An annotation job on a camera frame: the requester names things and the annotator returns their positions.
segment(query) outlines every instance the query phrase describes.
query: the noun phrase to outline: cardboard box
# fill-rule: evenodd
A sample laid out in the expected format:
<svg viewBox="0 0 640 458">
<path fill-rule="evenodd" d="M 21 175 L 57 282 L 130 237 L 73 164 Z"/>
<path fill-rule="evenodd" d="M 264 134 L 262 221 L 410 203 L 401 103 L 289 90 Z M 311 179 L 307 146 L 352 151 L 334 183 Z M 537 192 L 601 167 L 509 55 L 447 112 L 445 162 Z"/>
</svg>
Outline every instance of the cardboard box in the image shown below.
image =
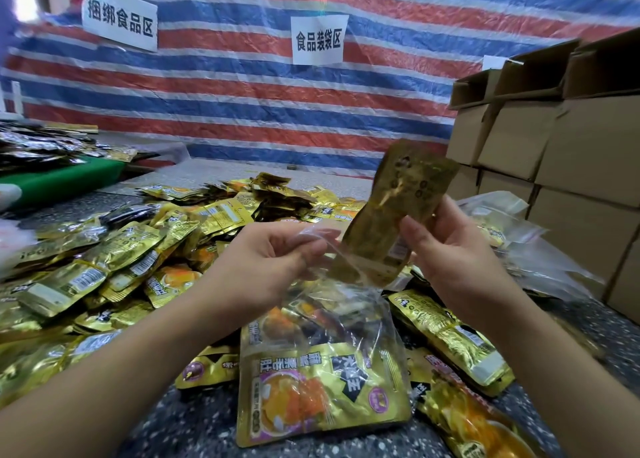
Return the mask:
<svg viewBox="0 0 640 458">
<path fill-rule="evenodd" d="M 579 39 L 570 40 L 511 57 L 500 71 L 495 99 L 560 99 L 569 57 L 579 45 Z"/>
<path fill-rule="evenodd" d="M 563 103 L 536 183 L 640 206 L 640 96 Z"/>
<path fill-rule="evenodd" d="M 529 202 L 533 194 L 533 188 L 534 185 L 531 182 L 483 170 L 480 177 L 480 189 L 478 193 L 487 194 L 489 192 L 506 190 L 525 202 Z"/>
<path fill-rule="evenodd" d="M 640 211 L 542 188 L 528 219 L 549 229 L 543 237 L 551 244 L 608 281 L 640 226 Z"/>
<path fill-rule="evenodd" d="M 585 44 L 569 59 L 565 99 L 640 92 L 640 28 Z"/>
<path fill-rule="evenodd" d="M 477 195 L 479 171 L 476 168 L 461 165 L 457 175 L 449 184 L 447 194 L 453 200 L 462 200 Z"/>
<path fill-rule="evenodd" d="M 536 177 L 560 103 L 509 101 L 500 110 L 478 164 L 525 180 Z"/>
<path fill-rule="evenodd" d="M 499 111 L 500 105 L 494 104 L 460 109 L 453 123 L 447 158 L 475 165 Z"/>
<path fill-rule="evenodd" d="M 487 104 L 500 77 L 500 69 L 487 69 L 453 82 L 449 109 L 459 110 Z"/>
<path fill-rule="evenodd" d="M 640 324 L 640 241 L 631 246 L 607 303 Z"/>
</svg>

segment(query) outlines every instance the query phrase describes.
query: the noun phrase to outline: person's left hand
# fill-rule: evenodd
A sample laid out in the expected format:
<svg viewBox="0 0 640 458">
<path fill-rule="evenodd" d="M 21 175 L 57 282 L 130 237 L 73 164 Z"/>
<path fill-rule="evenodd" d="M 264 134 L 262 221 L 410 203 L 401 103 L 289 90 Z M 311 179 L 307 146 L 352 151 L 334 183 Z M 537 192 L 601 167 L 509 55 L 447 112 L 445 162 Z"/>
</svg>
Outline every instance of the person's left hand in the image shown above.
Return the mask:
<svg viewBox="0 0 640 458">
<path fill-rule="evenodd" d="M 255 222 L 245 226 L 205 275 L 211 298 L 229 299 L 245 322 L 276 306 L 293 280 L 320 262 L 328 249 L 325 239 L 299 235 L 311 227 L 301 222 Z M 332 239 L 340 231 L 325 229 Z"/>
</svg>

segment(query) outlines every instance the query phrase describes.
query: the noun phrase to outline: gray table surface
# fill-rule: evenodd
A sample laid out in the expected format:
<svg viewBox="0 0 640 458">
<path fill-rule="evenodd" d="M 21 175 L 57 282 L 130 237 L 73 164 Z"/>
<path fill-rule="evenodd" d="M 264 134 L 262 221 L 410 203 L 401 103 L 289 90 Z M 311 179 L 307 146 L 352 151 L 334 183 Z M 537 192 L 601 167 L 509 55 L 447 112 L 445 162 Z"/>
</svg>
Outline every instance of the gray table surface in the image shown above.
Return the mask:
<svg viewBox="0 0 640 458">
<path fill-rule="evenodd" d="M 275 174 L 292 177 L 292 187 L 316 184 L 331 188 L 340 196 L 366 198 L 371 181 L 265 168 Z M 38 211 L 22 221 L 25 228 L 78 218 L 116 208 L 126 202 L 139 201 L 132 196 L 133 187 L 165 183 L 197 187 L 203 181 L 247 178 L 261 171 L 259 167 L 237 163 L 192 160 L 187 166 L 144 175 L 101 192 L 78 197 Z M 601 345 L 607 353 L 605 367 L 626 387 L 640 395 L 640 327 L 596 300 L 567 304 L 549 301 L 551 310 Z M 236 446 L 237 383 L 226 383 L 182 395 L 173 386 L 147 417 L 132 431 L 117 456 L 133 457 L 450 457 L 434 428 L 420 418 L 395 428 L 366 432 L 335 432 L 272 443 L 255 448 Z M 493 404 L 519 422 L 535 436 L 549 456 L 563 456 L 557 441 L 522 387 L 516 382 Z"/>
</svg>

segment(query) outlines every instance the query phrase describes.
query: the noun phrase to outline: striped tarp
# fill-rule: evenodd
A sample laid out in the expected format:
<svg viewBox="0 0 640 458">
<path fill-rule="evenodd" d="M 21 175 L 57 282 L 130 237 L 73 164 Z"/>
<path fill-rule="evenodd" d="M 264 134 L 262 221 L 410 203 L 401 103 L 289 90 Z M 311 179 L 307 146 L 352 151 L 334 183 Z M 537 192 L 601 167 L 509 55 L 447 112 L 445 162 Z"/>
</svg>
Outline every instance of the striped tarp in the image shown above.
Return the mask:
<svg viewBox="0 0 640 458">
<path fill-rule="evenodd" d="M 25 29 L 2 87 L 25 111 L 183 140 L 192 156 L 372 176 L 410 138 L 444 153 L 453 79 L 509 57 L 640 25 L 640 0 L 147 0 L 159 50 L 85 33 L 78 4 Z M 344 62 L 291 64 L 290 17 L 348 14 Z"/>
</svg>

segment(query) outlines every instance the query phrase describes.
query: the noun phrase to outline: person's left arm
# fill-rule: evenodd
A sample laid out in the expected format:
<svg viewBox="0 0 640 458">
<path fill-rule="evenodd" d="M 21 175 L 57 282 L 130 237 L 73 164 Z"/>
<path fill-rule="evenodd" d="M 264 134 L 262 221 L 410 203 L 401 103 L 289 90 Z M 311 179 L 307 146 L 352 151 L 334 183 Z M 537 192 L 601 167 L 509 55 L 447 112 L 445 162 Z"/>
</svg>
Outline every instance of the person's left arm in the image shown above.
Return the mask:
<svg viewBox="0 0 640 458">
<path fill-rule="evenodd" d="M 276 306 L 325 252 L 304 224 L 250 224 L 176 300 L 0 411 L 0 456 L 107 457 L 204 347 Z"/>
</svg>

